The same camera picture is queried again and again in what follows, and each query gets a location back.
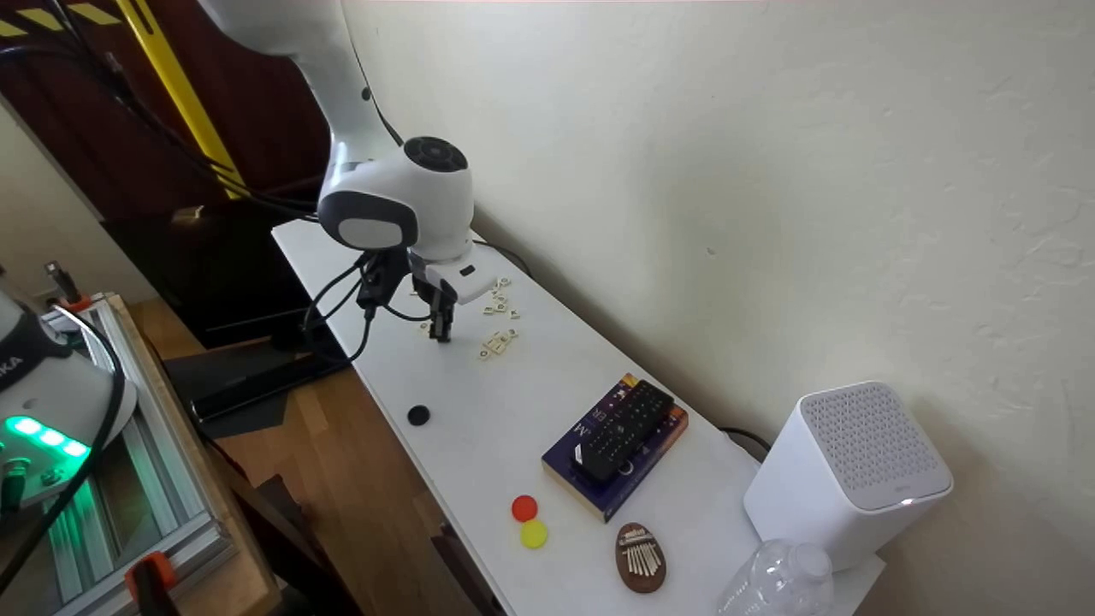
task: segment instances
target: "white table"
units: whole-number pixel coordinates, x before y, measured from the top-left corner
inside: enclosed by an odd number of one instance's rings
[[[314,222],[282,222],[274,231],[274,240],[309,293],[319,293],[355,257]],[[738,502],[756,463],[691,411],[680,442],[622,502],[613,524],[603,524],[545,470],[540,455],[622,372],[642,381],[651,372],[511,260],[488,248],[477,254],[496,279],[511,280],[498,293],[519,311],[516,321],[511,314],[487,314],[493,293],[482,293],[456,309],[451,341],[438,345],[419,325],[380,311],[355,372],[496,600],[513,616],[711,613],[732,573],[756,548]],[[392,306],[414,314],[428,311],[408,280]],[[359,345],[362,311],[355,306],[329,325],[343,348]],[[506,329],[516,329],[516,341],[504,357],[482,361],[482,341]],[[408,425],[414,404],[432,409],[423,427]],[[516,538],[516,524],[511,522],[516,492],[540,499],[540,522],[549,526],[549,541],[540,551],[525,551]],[[668,583],[654,595],[633,595],[617,579],[613,541],[625,522],[645,524],[668,555]],[[884,560],[870,560],[839,576],[831,613],[854,613],[878,573]]]

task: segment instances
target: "wooden furniture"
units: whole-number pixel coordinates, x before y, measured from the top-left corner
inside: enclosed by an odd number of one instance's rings
[[[330,242],[311,222],[274,231],[278,248],[311,293],[346,271],[355,254]],[[370,348],[355,361],[359,381],[380,413],[423,475],[440,514],[468,548],[475,567],[506,613],[711,613],[732,573],[751,555],[756,535],[738,508],[756,463],[691,411],[691,427],[603,524],[545,466],[545,450],[568,433],[622,372],[645,377],[629,357],[592,332],[511,260],[482,249],[506,284],[498,293],[458,306],[451,341],[432,341],[417,325],[380,314]],[[329,311],[352,280],[343,280],[321,309]],[[401,311],[419,314],[411,284],[395,290]],[[329,317],[336,339],[352,352],[362,314]],[[506,352],[482,352],[493,337],[516,332]],[[414,427],[408,411],[432,409]],[[525,551],[511,522],[511,499],[540,499],[549,541]],[[617,579],[613,538],[618,524],[641,522],[669,560],[658,595],[633,595]],[[831,613],[854,613],[884,560],[839,576]]]
[[[225,560],[205,566],[191,590],[179,591],[179,607],[191,613],[270,613],[280,600],[270,567],[295,586],[314,611],[359,613],[325,551],[296,526],[270,495],[287,499],[280,483],[254,490],[233,458],[199,442],[188,411],[179,404],[159,362],[134,325],[115,293],[107,306],[122,332],[148,394],[157,396],[169,433],[183,445],[183,463],[196,470],[215,522],[233,538],[236,551]]]
[[[130,306],[165,362],[200,357],[165,300]],[[296,387],[278,427],[215,437],[248,483],[282,479],[362,613],[471,616],[423,522],[428,486],[352,369]]]

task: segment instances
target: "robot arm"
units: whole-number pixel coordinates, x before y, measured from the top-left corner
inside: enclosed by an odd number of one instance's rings
[[[487,290],[471,265],[471,173],[438,137],[390,145],[355,58],[343,0],[200,0],[205,14],[248,51],[287,54],[330,129],[314,220],[352,249],[411,249],[423,284],[448,284],[458,300]]]

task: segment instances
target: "small black object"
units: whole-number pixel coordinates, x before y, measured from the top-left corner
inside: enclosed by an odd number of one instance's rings
[[[428,425],[432,420],[432,411],[423,409],[423,404],[414,404],[411,411],[408,411],[408,420],[417,427],[417,425]]]
[[[262,404],[270,396],[280,396],[302,382],[321,381],[338,369],[346,369],[346,362],[330,362],[329,357],[319,357],[319,352],[295,357],[268,369],[247,372],[213,394],[191,396],[191,413],[200,427],[213,427],[225,418],[254,411],[254,404]]]
[[[18,514],[27,490],[29,458],[12,458],[2,466],[0,514]]]
[[[451,176],[451,173],[468,169],[468,157],[456,145],[438,141],[438,137],[414,137],[414,141],[408,141],[403,150],[417,169],[428,169],[438,176]]]
[[[580,437],[580,470],[609,483],[642,445],[642,437],[668,420],[674,396],[641,381],[613,409],[613,413]]]
[[[419,274],[419,265],[414,267],[414,290],[432,306],[432,339],[440,345],[451,341],[451,311],[456,311],[456,290],[440,280],[440,289],[428,284]]]
[[[355,306],[365,314],[376,314],[380,306],[390,306],[390,298],[395,293],[401,280],[408,279],[411,265],[408,265],[408,249],[376,249],[365,254],[362,267],[359,267],[359,293]]]
[[[75,280],[69,279],[69,271],[58,260],[47,260],[43,274],[58,284],[63,306],[83,298]]]

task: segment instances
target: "electrical cord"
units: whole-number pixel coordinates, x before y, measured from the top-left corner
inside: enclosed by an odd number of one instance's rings
[[[51,524],[60,517],[60,510],[70,502],[70,495],[78,492],[78,486],[91,475],[91,470],[100,466],[101,458],[101,450],[110,442],[110,433],[114,433],[114,420],[119,413],[119,404],[122,404],[122,362],[115,361],[115,348],[110,345],[110,339],[88,325],[83,314],[69,311],[58,306],[58,311],[75,321],[84,337],[91,337],[107,357],[110,357],[110,400],[107,400],[107,418],[95,433],[95,442],[88,450],[88,458],[75,470],[75,475],[63,483],[63,490],[54,495],[54,502],[43,510],[43,517],[37,517],[37,524],[29,526],[29,535],[23,538],[23,543],[12,551],[12,559],[2,566],[0,573],[0,595],[11,590],[11,583],[20,576],[20,567],[27,566],[27,559],[33,555],[33,548],[42,543],[42,538],[51,530]]]
[[[408,314],[408,311],[401,311],[401,309],[392,309],[392,306],[383,306],[383,311],[392,314],[392,317],[401,317],[401,321],[432,321],[432,317],[434,317],[434,314]]]
[[[355,361],[365,352],[365,345],[370,345],[370,332],[374,332],[374,314],[365,314],[362,341],[352,348],[352,357],[346,357],[346,362],[355,362]]]
[[[119,110],[126,110],[142,129],[159,137],[173,154],[180,154],[180,162],[199,169],[200,179],[215,183],[217,190],[247,194],[247,202],[254,202],[258,208],[270,208],[270,211],[280,211],[280,216],[290,216],[290,220],[302,220],[305,216],[302,208],[314,208],[314,202],[254,191],[241,183],[236,183],[233,173],[223,162],[196,154],[173,129],[168,129],[154,113],[148,113],[148,106],[134,95],[134,90],[122,80],[122,69],[119,69],[119,62],[114,54],[107,54],[110,62],[95,58],[95,48],[75,28],[70,9],[60,0],[51,0],[51,14],[58,17],[69,45],[54,45],[54,48],[47,48],[47,45],[5,45],[5,48],[0,48],[0,58],[33,58],[33,54],[69,58],[69,62],[83,65],[95,86],[110,90],[110,100]]]
[[[374,90],[370,90],[370,73],[365,73],[362,54],[355,51],[355,33],[352,33],[349,6],[346,6],[346,3],[338,3],[338,9],[343,9],[346,33],[349,33],[352,62],[355,62],[355,69],[359,69],[359,73],[362,73],[362,80],[365,80],[362,100],[370,100],[370,102],[374,102],[374,110],[376,110],[376,117],[380,117],[380,122],[383,122],[386,137],[390,137],[395,149],[403,149],[401,129],[395,129],[395,126],[390,126],[390,121],[386,121],[386,117],[383,117],[383,110],[380,110],[380,100],[376,100],[376,95],[374,95]]]
[[[747,433],[747,427],[717,427],[725,433],[732,442],[751,442],[756,451],[748,451],[751,458],[765,458],[765,451],[774,450],[765,437],[759,437],[756,433]]]
[[[330,317],[336,311],[343,311],[343,306],[352,298],[352,290],[359,290],[359,284],[343,293],[343,300],[321,314],[319,300],[329,298],[329,290],[336,290],[352,271],[359,271],[370,260],[370,254],[355,257],[346,271],[338,271],[329,284],[321,284],[321,290],[311,298],[309,311],[305,311],[305,329],[311,329],[311,317],[319,314],[321,321]]]
[[[362,280],[355,280],[355,284],[338,298],[338,306],[336,306],[336,309],[329,309],[329,314],[321,314],[321,321],[329,321],[330,314],[338,314],[338,311],[343,311],[343,306],[346,306],[346,300],[352,300],[352,293],[355,293],[355,290],[362,290]]]

